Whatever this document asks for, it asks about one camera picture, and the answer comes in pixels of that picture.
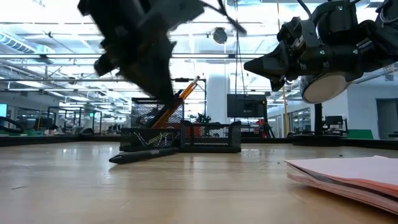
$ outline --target wooden table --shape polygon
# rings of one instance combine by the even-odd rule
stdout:
[[[0,147],[0,223],[382,224],[398,217],[297,184],[285,159],[398,157],[355,147],[245,144],[116,166],[116,142]]]

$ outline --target overhead duct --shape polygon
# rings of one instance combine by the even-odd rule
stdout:
[[[45,45],[35,44],[26,40],[21,40],[12,34],[7,34],[4,31],[0,32],[0,44],[4,44],[14,50],[22,52],[23,54],[54,54],[55,51]],[[38,62],[52,64],[53,61],[45,58],[35,59]]]

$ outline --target door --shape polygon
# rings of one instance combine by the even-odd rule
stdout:
[[[388,135],[398,131],[396,100],[376,100],[376,104],[379,138],[390,139]]]

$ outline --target black screen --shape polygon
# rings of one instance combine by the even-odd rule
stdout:
[[[227,94],[227,117],[263,118],[267,116],[266,95]]]

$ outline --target computer monitor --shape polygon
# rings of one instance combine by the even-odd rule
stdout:
[[[343,124],[343,116],[326,116],[325,124],[327,126],[330,125],[342,125]]]
[[[7,116],[7,104],[5,103],[0,103],[0,116]]]
[[[267,96],[227,94],[227,117],[267,119]]]
[[[7,117],[7,104],[5,103],[0,103],[0,116]],[[0,126],[4,126],[5,124],[5,121],[0,121]]]

